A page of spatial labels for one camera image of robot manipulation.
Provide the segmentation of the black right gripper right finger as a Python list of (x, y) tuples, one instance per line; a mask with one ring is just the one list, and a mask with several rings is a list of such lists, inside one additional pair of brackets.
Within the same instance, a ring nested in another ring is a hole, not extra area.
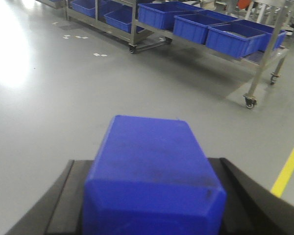
[(227, 193), (219, 234), (294, 235), (294, 206), (226, 158), (208, 159)]

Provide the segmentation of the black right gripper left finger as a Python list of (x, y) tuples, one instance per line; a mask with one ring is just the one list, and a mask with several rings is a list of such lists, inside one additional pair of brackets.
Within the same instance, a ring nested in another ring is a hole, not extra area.
[(8, 235), (80, 235), (84, 182), (91, 160), (70, 160), (48, 191)]

